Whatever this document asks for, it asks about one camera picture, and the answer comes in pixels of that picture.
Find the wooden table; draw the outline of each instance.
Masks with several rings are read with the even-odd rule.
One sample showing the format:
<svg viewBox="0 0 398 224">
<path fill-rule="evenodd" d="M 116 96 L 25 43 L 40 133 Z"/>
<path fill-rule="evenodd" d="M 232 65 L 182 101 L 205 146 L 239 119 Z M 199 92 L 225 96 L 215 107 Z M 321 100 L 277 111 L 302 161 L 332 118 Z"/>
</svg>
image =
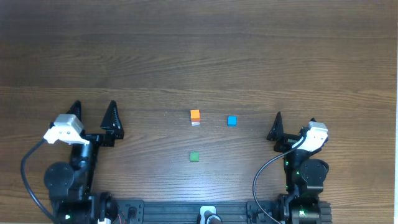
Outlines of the wooden table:
<svg viewBox="0 0 398 224">
<path fill-rule="evenodd" d="M 392 223 L 397 73 L 393 0 L 0 2 L 0 222 L 48 222 L 28 196 L 22 156 L 79 99 L 88 132 L 118 102 L 125 139 L 99 155 L 95 190 L 146 201 L 252 200 L 265 136 L 315 117 L 330 141 L 322 200 L 335 223 Z M 191 127 L 189 111 L 202 122 Z M 227 115 L 238 125 L 229 128 Z M 190 162 L 189 152 L 200 162 Z M 70 147 L 46 144 L 29 182 Z M 284 193 L 282 162 L 258 183 Z"/>
</svg>

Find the orange cube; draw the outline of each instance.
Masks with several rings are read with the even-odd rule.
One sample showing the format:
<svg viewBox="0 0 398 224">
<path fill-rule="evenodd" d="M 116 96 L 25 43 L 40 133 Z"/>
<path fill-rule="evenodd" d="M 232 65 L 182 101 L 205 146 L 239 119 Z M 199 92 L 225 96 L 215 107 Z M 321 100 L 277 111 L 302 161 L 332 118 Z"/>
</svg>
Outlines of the orange cube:
<svg viewBox="0 0 398 224">
<path fill-rule="evenodd" d="M 200 122 L 199 110 L 191 110 L 191 122 Z"/>
</svg>

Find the black cable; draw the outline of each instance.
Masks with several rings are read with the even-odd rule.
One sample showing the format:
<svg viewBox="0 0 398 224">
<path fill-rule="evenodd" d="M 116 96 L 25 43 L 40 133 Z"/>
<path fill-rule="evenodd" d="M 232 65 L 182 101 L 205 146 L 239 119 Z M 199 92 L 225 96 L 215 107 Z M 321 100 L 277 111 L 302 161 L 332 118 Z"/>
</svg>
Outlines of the black cable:
<svg viewBox="0 0 398 224">
<path fill-rule="evenodd" d="M 39 206 L 39 208 L 41 209 L 41 211 L 49 218 L 51 219 L 51 221 L 53 221 L 54 223 L 59 223 L 58 220 L 39 202 L 38 198 L 36 197 L 36 195 L 33 193 L 32 189 L 30 188 L 27 179 L 26 179 L 26 175 L 25 175 L 25 163 L 26 160 L 29 158 L 30 155 L 32 155 L 32 153 L 38 149 L 43 143 L 45 142 L 45 139 L 42 139 L 39 143 L 37 143 L 29 152 L 27 152 L 27 154 L 24 156 L 24 158 L 21 160 L 21 177 L 22 177 L 22 181 L 24 182 L 25 188 L 27 190 L 27 192 L 29 193 L 29 195 L 32 197 L 33 201 L 37 204 L 37 206 Z"/>
<path fill-rule="evenodd" d="M 257 172 L 257 174 L 256 174 L 256 176 L 255 176 L 255 178 L 254 178 L 254 180 L 253 180 L 253 197 L 254 197 L 254 200 L 256 201 L 257 206 L 258 206 L 258 207 L 260 208 L 260 210 L 261 210 L 262 212 L 264 212 L 264 214 L 266 214 L 272 221 L 274 221 L 274 222 L 276 222 L 276 223 L 278 223 L 278 224 L 281 224 L 281 222 L 279 222 L 278 220 L 276 220 L 274 217 L 272 217 L 270 214 L 268 214 L 268 213 L 261 207 L 261 205 L 260 205 L 260 203 L 259 203 L 259 201 L 258 201 L 258 199 L 257 199 L 257 195 L 256 195 L 256 182 L 257 182 L 257 179 L 259 178 L 259 176 L 260 176 L 262 170 L 264 170 L 269 164 L 271 164 L 271 163 L 274 162 L 275 160 L 281 158 L 282 156 L 285 156 L 286 154 L 289 154 L 289 153 L 295 151 L 296 149 L 298 149 L 298 148 L 304 143 L 304 141 L 305 141 L 305 137 L 302 137 L 302 140 L 300 141 L 300 143 L 299 143 L 298 145 L 296 145 L 295 147 L 293 147 L 291 150 L 289 150 L 289 151 L 287 151 L 287 152 L 285 152 L 285 153 L 282 153 L 281 155 L 275 156 L 275 157 L 272 158 L 270 161 L 266 162 L 266 163 L 259 169 L 259 171 Z"/>
</svg>

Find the green cube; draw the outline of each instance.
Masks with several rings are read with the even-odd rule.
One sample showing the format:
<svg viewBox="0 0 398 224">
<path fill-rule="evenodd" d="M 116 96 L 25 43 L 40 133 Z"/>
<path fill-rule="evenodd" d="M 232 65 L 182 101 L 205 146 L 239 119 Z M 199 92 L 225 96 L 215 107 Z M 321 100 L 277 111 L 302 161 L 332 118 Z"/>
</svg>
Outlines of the green cube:
<svg viewBox="0 0 398 224">
<path fill-rule="evenodd" d="M 190 160 L 191 162 L 199 162 L 199 152 L 191 152 Z"/>
</svg>

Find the colored block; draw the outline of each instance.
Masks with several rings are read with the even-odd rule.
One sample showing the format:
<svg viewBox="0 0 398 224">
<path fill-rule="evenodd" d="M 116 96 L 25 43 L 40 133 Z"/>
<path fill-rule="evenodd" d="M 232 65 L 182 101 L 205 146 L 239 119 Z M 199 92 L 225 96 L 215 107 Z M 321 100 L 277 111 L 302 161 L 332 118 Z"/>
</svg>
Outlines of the colored block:
<svg viewBox="0 0 398 224">
<path fill-rule="evenodd" d="M 199 110 L 191 110 L 191 122 L 200 122 Z"/>
<path fill-rule="evenodd" d="M 199 152 L 191 152 L 190 160 L 191 162 L 199 162 Z"/>
<path fill-rule="evenodd" d="M 236 116 L 228 116 L 228 126 L 229 127 L 236 126 Z"/>
</svg>

